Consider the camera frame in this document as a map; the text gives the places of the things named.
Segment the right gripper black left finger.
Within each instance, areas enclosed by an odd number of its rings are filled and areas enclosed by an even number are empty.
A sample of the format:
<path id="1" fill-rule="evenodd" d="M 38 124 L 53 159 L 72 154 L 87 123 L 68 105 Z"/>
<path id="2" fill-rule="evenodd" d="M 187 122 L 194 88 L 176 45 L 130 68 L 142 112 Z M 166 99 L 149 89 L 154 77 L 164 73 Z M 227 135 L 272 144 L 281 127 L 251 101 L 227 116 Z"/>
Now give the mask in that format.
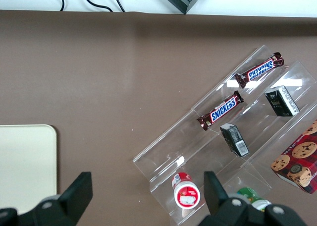
<path id="1" fill-rule="evenodd" d="M 92 175 L 82 172 L 62 193 L 43 199 L 19 215 L 15 208 L 0 210 L 2 226 L 75 226 L 93 197 Z"/>

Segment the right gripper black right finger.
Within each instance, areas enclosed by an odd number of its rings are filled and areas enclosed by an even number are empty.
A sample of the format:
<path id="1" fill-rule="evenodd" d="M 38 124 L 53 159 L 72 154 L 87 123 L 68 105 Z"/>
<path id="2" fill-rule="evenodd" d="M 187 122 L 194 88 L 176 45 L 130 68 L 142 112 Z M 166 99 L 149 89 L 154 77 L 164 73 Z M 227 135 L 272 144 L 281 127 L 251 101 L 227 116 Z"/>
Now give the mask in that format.
<path id="1" fill-rule="evenodd" d="M 204 172 L 204 197 L 210 214 L 201 226 L 305 226 L 291 208 L 272 204 L 259 211 L 239 197 L 229 197 L 213 171 Z"/>

